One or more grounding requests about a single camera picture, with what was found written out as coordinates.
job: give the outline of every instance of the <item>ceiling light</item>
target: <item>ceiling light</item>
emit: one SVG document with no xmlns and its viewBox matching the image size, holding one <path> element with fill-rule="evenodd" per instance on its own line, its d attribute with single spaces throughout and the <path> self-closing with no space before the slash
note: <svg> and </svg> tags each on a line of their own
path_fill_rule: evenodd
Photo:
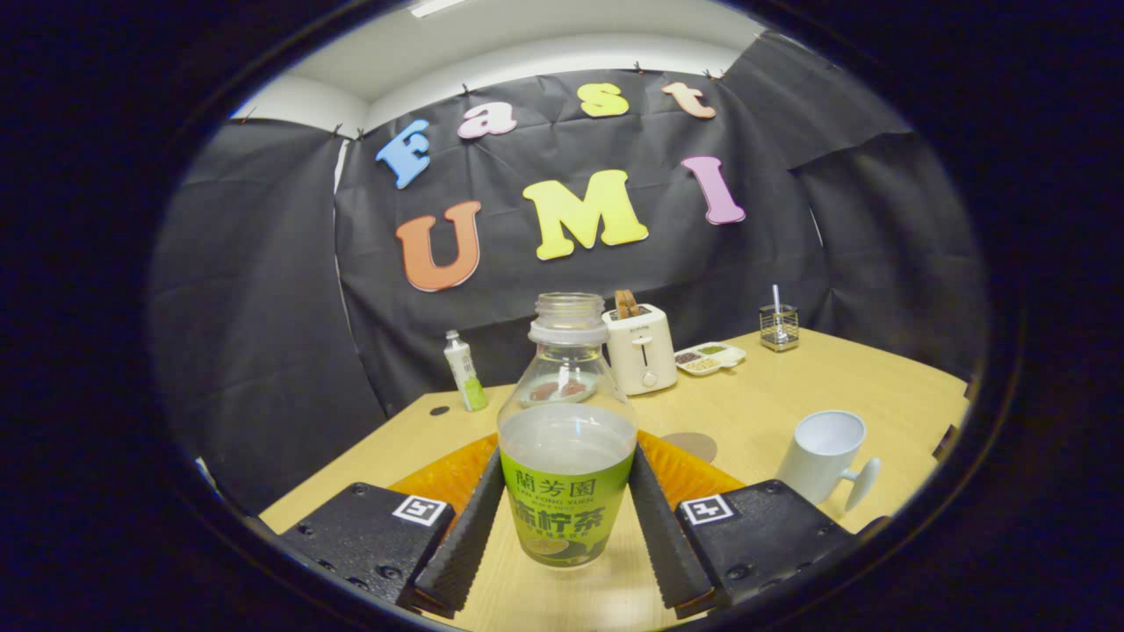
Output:
<svg viewBox="0 0 1124 632">
<path fill-rule="evenodd" d="M 460 4 L 464 0 L 429 0 L 428 2 L 422 2 L 417 7 L 411 7 L 410 12 L 414 13 L 416 18 L 424 18 L 429 13 L 436 13 L 442 9 L 447 9 L 453 4 Z"/>
</svg>

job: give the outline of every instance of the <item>orange letter u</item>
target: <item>orange letter u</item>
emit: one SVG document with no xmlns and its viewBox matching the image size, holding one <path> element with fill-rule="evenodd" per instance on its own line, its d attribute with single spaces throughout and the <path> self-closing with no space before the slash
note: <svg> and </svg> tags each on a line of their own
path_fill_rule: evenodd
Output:
<svg viewBox="0 0 1124 632">
<path fill-rule="evenodd" d="M 395 232 L 402 242 L 406 279 L 424 292 L 445 290 L 463 283 L 480 264 L 480 240 L 477 236 L 477 213 L 480 202 L 461 202 L 445 211 L 445 219 L 456 231 L 456 261 L 448 265 L 433 262 L 429 228 L 437 220 L 432 215 L 410 219 Z"/>
</svg>

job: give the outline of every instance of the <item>mug handle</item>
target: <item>mug handle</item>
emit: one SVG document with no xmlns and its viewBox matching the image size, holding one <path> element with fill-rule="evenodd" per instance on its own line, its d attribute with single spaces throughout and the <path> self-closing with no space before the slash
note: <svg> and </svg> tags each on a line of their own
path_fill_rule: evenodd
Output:
<svg viewBox="0 0 1124 632">
<path fill-rule="evenodd" d="M 854 488 L 851 489 L 851 495 L 846 497 L 846 506 L 843 507 L 844 512 L 850 512 L 855 505 L 861 503 L 862 499 L 867 497 L 867 493 L 870 491 L 871 486 L 874 485 L 874 479 L 878 478 L 878 472 L 881 469 L 882 462 L 878 459 L 871 459 L 867 461 L 867 464 L 858 475 L 850 469 L 843 470 L 840 478 L 845 478 L 854 482 Z"/>
</svg>

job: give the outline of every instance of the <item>ceiling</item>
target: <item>ceiling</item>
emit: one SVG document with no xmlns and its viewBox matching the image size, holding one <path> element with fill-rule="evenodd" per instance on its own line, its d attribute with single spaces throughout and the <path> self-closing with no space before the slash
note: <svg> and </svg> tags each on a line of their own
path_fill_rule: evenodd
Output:
<svg viewBox="0 0 1124 632">
<path fill-rule="evenodd" d="M 709 0 L 466 0 L 425 18 L 401 9 L 360 26 L 289 70 L 375 101 L 445 65 L 540 39 L 633 33 L 734 49 L 762 30 Z"/>
</svg>

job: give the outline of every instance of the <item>toaster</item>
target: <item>toaster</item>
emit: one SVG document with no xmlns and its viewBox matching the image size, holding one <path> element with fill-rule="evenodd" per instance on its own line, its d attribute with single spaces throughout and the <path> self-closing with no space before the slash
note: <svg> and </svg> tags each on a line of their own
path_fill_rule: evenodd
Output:
<svg viewBox="0 0 1124 632">
<path fill-rule="evenodd" d="M 616 309 L 601 314 L 609 328 L 609 367 L 625 395 L 640 395 L 676 383 L 676 352 L 668 315 L 641 304 L 640 316 L 620 318 Z"/>
</svg>

